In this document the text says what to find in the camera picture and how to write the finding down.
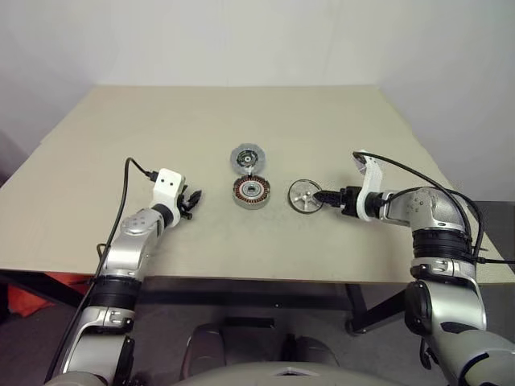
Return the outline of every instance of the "table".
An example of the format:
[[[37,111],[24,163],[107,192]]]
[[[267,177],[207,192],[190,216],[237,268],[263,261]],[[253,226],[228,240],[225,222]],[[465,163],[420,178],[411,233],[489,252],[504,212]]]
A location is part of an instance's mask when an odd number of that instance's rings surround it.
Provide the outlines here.
[[[257,211],[232,198],[238,175],[229,156],[242,142],[266,152],[261,176],[270,181],[271,198]],[[450,186],[373,86],[95,87],[0,190],[0,268],[92,273],[95,245],[109,233],[131,156],[146,169],[176,170],[191,191],[203,190],[193,220],[163,237],[151,276],[407,283],[408,228],[365,223],[330,207],[306,216],[287,204],[297,179],[331,190],[360,186],[351,153],[361,149]],[[423,185],[394,166],[384,174],[384,189]],[[125,213],[146,207],[151,191],[131,171]],[[483,246],[483,256],[501,258],[489,238]],[[515,282],[504,265],[480,266],[477,277]]]

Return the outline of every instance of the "white wall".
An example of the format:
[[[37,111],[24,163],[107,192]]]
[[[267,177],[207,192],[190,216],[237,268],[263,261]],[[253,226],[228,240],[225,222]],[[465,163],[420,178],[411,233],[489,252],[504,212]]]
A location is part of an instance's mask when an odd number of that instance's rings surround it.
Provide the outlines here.
[[[377,84],[458,188],[515,200],[513,20],[511,0],[0,0],[0,175],[92,84]]]

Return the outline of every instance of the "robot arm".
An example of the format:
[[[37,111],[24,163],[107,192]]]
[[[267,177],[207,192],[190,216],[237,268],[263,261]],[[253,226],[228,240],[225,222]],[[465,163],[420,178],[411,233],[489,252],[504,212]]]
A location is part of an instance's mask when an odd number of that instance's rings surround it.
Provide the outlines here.
[[[427,355],[452,386],[515,384],[515,345],[486,331],[486,313],[476,282],[471,238],[458,208],[440,190],[419,188],[389,201],[381,192],[381,168],[372,157],[358,160],[363,187],[320,191],[315,197],[342,213],[410,227],[414,239],[406,289],[405,322],[428,345]]]
[[[196,192],[183,202],[184,177],[161,169],[155,178],[150,207],[124,219],[105,263],[69,340],[61,375],[48,384],[68,384],[77,377],[84,384],[125,384],[133,362],[134,307],[145,277],[146,264],[165,228],[176,226],[181,216],[200,198]]]

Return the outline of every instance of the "red object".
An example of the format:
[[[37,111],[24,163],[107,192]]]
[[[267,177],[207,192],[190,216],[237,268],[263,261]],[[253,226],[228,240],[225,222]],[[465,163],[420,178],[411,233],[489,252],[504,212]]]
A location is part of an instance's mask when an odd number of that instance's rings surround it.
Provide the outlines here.
[[[83,284],[83,282],[87,281],[91,277],[89,275],[79,275],[76,273],[47,272],[47,275],[53,277],[68,287],[79,291],[82,294],[85,294],[86,290],[88,289],[88,284]],[[24,291],[23,289],[17,288],[13,285],[9,285],[8,298],[10,312],[20,314],[23,317],[29,316],[30,314],[35,313],[37,310],[54,305],[54,303],[51,303],[36,295],[30,294],[27,291]]]

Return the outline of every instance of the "black wire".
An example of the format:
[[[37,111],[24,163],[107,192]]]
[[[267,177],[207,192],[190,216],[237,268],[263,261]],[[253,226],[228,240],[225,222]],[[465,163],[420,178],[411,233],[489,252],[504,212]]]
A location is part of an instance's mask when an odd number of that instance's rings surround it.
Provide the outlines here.
[[[398,198],[398,197],[400,197],[400,196],[402,196],[402,195],[404,195],[406,193],[410,193],[412,191],[416,191],[416,190],[421,189],[421,188],[422,187],[411,187],[409,189],[405,189],[404,191],[398,191],[397,193],[395,193],[394,195],[391,195],[388,199],[386,199],[383,202],[383,205],[386,205],[387,203],[391,203],[396,198]],[[464,199],[465,202],[468,204],[468,206],[471,207],[472,210],[476,213],[476,218],[477,218],[477,236],[476,236],[476,244],[474,245],[473,257],[474,257],[474,261],[477,261],[478,260],[478,256],[479,256],[479,252],[480,252],[480,249],[481,249],[481,243],[483,242],[483,235],[484,235],[483,213],[481,212],[481,210],[479,209],[477,204],[474,201],[472,201],[471,199],[469,199],[463,193],[461,193],[459,191],[453,191],[451,189],[447,189],[447,191],[452,193],[453,195],[457,195],[457,196],[461,197],[462,199]]]
[[[437,183],[433,179],[430,179],[426,175],[420,173],[419,171],[416,171],[415,169],[411,169],[410,167],[408,167],[406,165],[403,165],[400,162],[394,161],[393,159],[390,159],[390,158],[387,158],[387,157],[383,157],[382,155],[367,153],[365,151],[355,151],[355,152],[352,153],[352,155],[354,157],[356,157],[357,155],[360,155],[360,156],[367,156],[367,157],[377,158],[377,159],[380,159],[380,160],[382,160],[384,162],[391,163],[392,165],[400,167],[401,169],[403,169],[405,171],[409,171],[412,175],[416,175],[420,179],[423,179],[423,180],[427,181],[428,183],[430,183],[431,185],[437,187],[456,206],[456,209],[458,209],[459,214],[461,215],[461,217],[463,219],[463,222],[465,224],[465,233],[469,237],[472,237],[472,234],[471,234],[471,231],[470,231],[470,223],[468,222],[468,218],[467,218],[467,214],[465,213],[465,210],[461,207],[461,205],[459,204],[459,202],[456,199],[456,197],[454,197],[445,187],[443,187],[442,185],[440,185],[439,183]]]
[[[484,257],[480,257],[480,263],[489,263],[489,264],[515,264],[515,260],[494,260],[494,259],[485,259]]]
[[[105,243],[97,244],[97,255],[98,255],[99,259],[101,259],[102,255],[104,254],[104,251],[102,248],[105,248]]]
[[[126,163],[124,165],[124,171],[123,171],[123,188],[122,188],[122,198],[120,200],[120,206],[118,207],[118,212],[116,214],[116,218],[114,220],[113,227],[111,228],[111,232],[109,234],[109,237],[107,238],[107,241],[105,242],[104,250],[101,254],[100,262],[97,266],[97,271],[93,275],[93,281],[92,284],[89,286],[88,290],[86,291],[86,294],[80,301],[79,306],[77,307],[75,314],[70,319],[70,322],[66,326],[66,330],[64,331],[63,336],[61,337],[61,340],[59,341],[59,345],[57,346],[56,353],[51,359],[50,366],[47,371],[47,376],[45,377],[44,383],[47,383],[51,378],[52,375],[56,369],[57,362],[59,361],[59,357],[61,355],[61,352],[63,351],[64,344],[68,340],[68,337],[70,333],[72,332],[73,327],[76,324],[77,319],[79,318],[80,313],[84,309],[84,305],[86,304],[86,301],[89,298],[89,295],[91,294],[91,291],[93,287],[95,286],[95,279],[98,278],[98,275],[100,274],[100,271],[102,270],[102,267],[104,266],[105,259],[107,258],[107,252],[109,251],[109,248],[111,246],[111,242],[113,241],[114,235],[116,234],[116,231],[118,229],[118,225],[120,224],[120,219],[122,217],[123,208],[126,205],[126,199],[127,199],[127,187],[129,185],[129,165],[130,163],[133,163],[139,171],[141,171],[144,175],[147,177],[150,175],[149,171],[144,170],[136,161],[134,161],[131,157],[126,159]]]

